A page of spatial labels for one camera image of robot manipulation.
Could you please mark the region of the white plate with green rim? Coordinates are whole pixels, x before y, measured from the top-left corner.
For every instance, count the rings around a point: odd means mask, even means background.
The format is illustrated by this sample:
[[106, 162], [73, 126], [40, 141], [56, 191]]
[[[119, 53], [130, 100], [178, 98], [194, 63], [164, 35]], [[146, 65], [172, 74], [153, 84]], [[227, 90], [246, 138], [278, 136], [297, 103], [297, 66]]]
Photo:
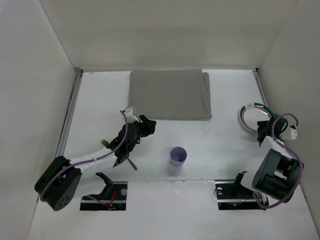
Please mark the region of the white plate with green rim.
[[258, 122], [268, 121], [274, 112], [264, 104], [251, 102], [243, 105], [239, 110], [239, 120], [249, 132], [258, 133]]

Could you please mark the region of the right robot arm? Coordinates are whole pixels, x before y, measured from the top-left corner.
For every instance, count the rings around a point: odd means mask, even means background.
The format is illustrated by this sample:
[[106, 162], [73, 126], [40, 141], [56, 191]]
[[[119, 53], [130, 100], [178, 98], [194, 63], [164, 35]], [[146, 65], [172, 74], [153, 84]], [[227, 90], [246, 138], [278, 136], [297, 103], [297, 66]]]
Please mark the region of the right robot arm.
[[234, 188], [248, 189], [281, 200], [290, 193], [300, 175], [297, 158], [285, 149], [285, 140], [298, 138], [296, 125], [274, 114], [269, 120], [257, 122], [259, 156], [249, 160], [238, 173]]

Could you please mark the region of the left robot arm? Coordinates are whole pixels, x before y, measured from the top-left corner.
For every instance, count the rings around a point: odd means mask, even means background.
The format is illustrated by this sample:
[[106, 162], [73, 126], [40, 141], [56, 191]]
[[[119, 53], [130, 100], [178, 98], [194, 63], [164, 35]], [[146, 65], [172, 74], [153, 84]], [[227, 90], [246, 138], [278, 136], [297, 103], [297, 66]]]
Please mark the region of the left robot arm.
[[60, 211], [73, 199], [85, 170], [93, 169], [109, 156], [116, 157], [113, 167], [119, 166], [129, 158], [142, 138], [155, 133], [155, 120], [150, 120], [144, 115], [136, 117], [129, 109], [120, 113], [124, 118], [124, 125], [118, 136], [104, 149], [72, 159], [61, 155], [52, 161], [34, 186], [42, 202], [47, 203], [54, 211]]

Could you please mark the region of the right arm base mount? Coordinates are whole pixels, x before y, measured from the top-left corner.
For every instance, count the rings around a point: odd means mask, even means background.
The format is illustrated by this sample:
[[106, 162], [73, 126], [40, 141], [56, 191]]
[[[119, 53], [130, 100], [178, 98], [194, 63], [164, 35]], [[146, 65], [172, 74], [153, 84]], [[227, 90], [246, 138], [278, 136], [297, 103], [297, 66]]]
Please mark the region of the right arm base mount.
[[214, 181], [214, 195], [219, 210], [261, 210], [260, 205], [269, 206], [268, 197], [251, 187], [253, 173], [242, 171], [234, 179], [218, 179]]

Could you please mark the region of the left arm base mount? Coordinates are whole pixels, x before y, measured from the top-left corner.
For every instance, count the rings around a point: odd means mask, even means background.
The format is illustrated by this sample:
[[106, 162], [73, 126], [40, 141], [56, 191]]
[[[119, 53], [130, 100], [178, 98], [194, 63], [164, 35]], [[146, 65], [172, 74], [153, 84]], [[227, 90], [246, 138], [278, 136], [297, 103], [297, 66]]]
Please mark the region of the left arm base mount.
[[112, 181], [102, 172], [83, 185], [84, 195], [80, 211], [125, 211], [127, 206], [128, 182]]

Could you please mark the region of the grey cloth placemat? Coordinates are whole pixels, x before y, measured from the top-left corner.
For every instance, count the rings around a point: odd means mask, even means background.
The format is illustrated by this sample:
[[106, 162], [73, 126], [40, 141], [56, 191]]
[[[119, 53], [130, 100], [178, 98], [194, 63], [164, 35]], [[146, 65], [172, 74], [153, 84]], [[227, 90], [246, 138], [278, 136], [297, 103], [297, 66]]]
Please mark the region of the grey cloth placemat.
[[201, 69], [134, 70], [128, 106], [153, 120], [207, 121], [212, 118], [210, 76]]

